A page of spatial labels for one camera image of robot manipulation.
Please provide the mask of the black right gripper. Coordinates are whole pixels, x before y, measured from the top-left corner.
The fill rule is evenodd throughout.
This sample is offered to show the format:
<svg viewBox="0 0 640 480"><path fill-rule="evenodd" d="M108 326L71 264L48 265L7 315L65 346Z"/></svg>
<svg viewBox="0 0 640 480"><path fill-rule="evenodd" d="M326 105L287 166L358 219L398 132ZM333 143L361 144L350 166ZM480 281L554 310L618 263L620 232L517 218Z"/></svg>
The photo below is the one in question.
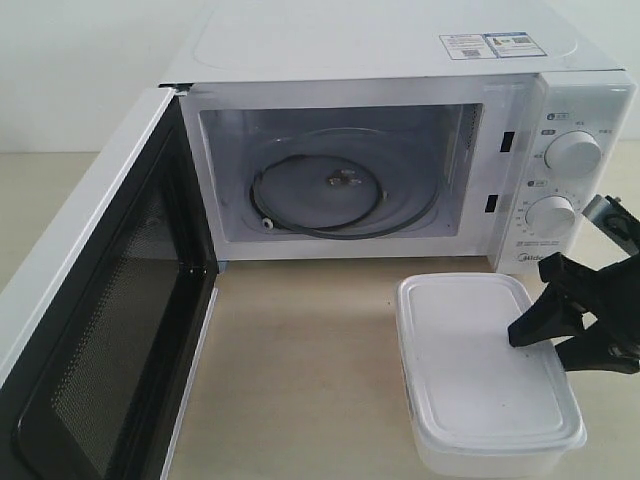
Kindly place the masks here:
<svg viewBox="0 0 640 480"><path fill-rule="evenodd" d="M639 261L593 270L554 253L538 262L545 284L507 329L512 347L572 337L556 346L567 371L639 371ZM596 321L585 328L583 316Z"/></svg>

